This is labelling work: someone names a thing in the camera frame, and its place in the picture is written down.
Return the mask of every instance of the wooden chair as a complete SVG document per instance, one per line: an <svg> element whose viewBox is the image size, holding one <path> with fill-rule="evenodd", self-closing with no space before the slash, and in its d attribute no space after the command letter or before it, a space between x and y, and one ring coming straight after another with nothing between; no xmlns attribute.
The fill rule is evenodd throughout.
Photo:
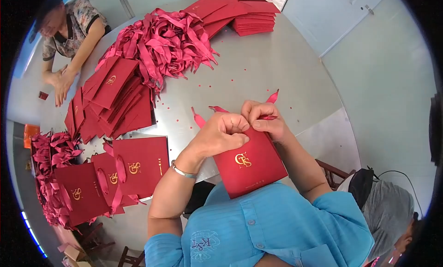
<svg viewBox="0 0 443 267"><path fill-rule="evenodd" d="M115 244L115 242L103 243L98 237L97 232L103 227L103 223L98 224L90 233L80 241L81 247L85 250L86 254L97 252L109 246Z"/></svg>
<svg viewBox="0 0 443 267"><path fill-rule="evenodd" d="M325 170L326 180L328 181L329 187L334 191L337 190L337 188L340 186L340 183L336 183L334 181L333 174L339 176L344 181L345 179L347 179L352 174L355 174L356 172L356 170L352 170L350 173L346 173L344 171L341 171L340 169L335 168L334 166L324 163L323 161L320 161L318 159L316 159L316 161L318 165L320 165L320 167Z"/></svg>
<svg viewBox="0 0 443 267"><path fill-rule="evenodd" d="M118 263L118 267L123 267L125 263L132 264L131 267L138 267L140 263L144 259L144 251L140 254L139 257L129 256L127 255L129 248L125 246L123 249L123 253L121 254L120 261Z"/></svg>

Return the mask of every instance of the door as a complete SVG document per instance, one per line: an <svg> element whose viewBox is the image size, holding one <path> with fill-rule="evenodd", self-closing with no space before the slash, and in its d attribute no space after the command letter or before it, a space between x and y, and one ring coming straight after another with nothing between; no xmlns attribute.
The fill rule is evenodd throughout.
<svg viewBox="0 0 443 267"><path fill-rule="evenodd" d="M287 0L282 13L322 57L381 0Z"/></svg>

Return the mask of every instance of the gold foil lettering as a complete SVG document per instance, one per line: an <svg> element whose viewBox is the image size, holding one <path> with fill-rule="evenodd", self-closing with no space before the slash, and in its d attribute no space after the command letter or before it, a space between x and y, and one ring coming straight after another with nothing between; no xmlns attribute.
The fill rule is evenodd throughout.
<svg viewBox="0 0 443 267"><path fill-rule="evenodd" d="M140 162L133 163L133 164L128 163L128 165L129 165L129 171L130 171L131 174L137 174L138 172L141 172L139 170Z"/></svg>
<svg viewBox="0 0 443 267"><path fill-rule="evenodd" d="M249 159L246 156L247 156L246 152L242 154L237 154L235 156L235 162L240 165L240 168L243 166L249 167L252 165L252 163L249 161Z"/></svg>
<svg viewBox="0 0 443 267"><path fill-rule="evenodd" d="M108 176L109 176L109 180L111 181L112 184L117 184L117 182L118 182L117 173L109 174Z"/></svg>
<svg viewBox="0 0 443 267"><path fill-rule="evenodd" d="M72 192L72 197L74 198L74 200L78 201L81 198L81 189L77 188L75 190L71 190Z"/></svg>
<svg viewBox="0 0 443 267"><path fill-rule="evenodd" d="M116 76L114 75L114 76L110 77L106 83L108 85L112 85L112 83L115 81L115 79L116 79Z"/></svg>

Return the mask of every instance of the blue shirt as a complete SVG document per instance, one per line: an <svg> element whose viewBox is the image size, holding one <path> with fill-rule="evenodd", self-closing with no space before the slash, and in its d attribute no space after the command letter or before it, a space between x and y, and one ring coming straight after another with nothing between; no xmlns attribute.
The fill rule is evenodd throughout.
<svg viewBox="0 0 443 267"><path fill-rule="evenodd" d="M231 200L221 182L181 237L155 235L144 250L146 266L252 267L266 252L299 267L360 267L373 244L351 193L311 204L277 182Z"/></svg>

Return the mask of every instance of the bracelet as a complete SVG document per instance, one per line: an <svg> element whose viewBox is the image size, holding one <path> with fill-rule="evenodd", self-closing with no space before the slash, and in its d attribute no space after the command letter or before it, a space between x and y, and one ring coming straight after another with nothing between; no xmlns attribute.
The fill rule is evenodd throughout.
<svg viewBox="0 0 443 267"><path fill-rule="evenodd" d="M180 175L185 176L187 178L197 178L198 174L189 174L189 173L186 173L186 172L183 172L183 171L177 169L177 166L175 166L175 159L172 160L171 164L172 164L172 169L174 169L174 171L179 173Z"/></svg>

